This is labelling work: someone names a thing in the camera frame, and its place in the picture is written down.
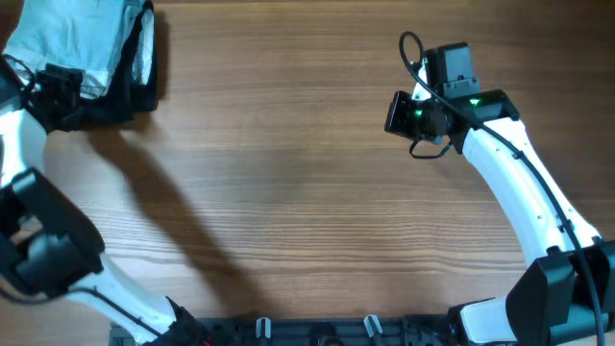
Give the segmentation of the light blue denim shorts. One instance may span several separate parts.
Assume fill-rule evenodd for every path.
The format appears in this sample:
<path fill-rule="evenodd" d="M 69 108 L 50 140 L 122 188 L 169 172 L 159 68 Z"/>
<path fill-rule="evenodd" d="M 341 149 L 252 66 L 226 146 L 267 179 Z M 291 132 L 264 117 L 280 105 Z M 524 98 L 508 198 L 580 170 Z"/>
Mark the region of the light blue denim shorts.
<path fill-rule="evenodd" d="M 4 53 L 32 71 L 48 64 L 85 73 L 81 95 L 107 94 L 144 0 L 27 0 Z"/>

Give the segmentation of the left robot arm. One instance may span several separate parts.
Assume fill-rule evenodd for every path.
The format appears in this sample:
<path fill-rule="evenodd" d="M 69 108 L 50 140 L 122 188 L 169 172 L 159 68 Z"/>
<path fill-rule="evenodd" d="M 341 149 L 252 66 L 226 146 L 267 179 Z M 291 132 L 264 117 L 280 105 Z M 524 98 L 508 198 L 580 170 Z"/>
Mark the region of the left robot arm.
<path fill-rule="evenodd" d="M 1 58 L 1 277 L 5 300 L 39 306 L 67 300 L 97 310 L 138 345 L 210 345 L 206 327 L 170 298 L 148 291 L 106 254 L 94 224 L 45 176 L 48 137 L 21 79 Z"/>

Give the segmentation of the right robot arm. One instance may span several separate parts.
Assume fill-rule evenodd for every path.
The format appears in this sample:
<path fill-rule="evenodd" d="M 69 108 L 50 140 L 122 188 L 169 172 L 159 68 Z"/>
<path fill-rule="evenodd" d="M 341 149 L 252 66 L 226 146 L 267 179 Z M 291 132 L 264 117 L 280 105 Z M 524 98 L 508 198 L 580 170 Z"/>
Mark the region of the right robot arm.
<path fill-rule="evenodd" d="M 438 144 L 482 176 L 522 247 L 526 270 L 503 298 L 454 307 L 441 333 L 458 344 L 559 345 L 614 329 L 614 245 L 566 198 L 533 149 L 520 113 L 483 90 L 464 42 L 405 61 L 385 130 L 412 146 Z"/>

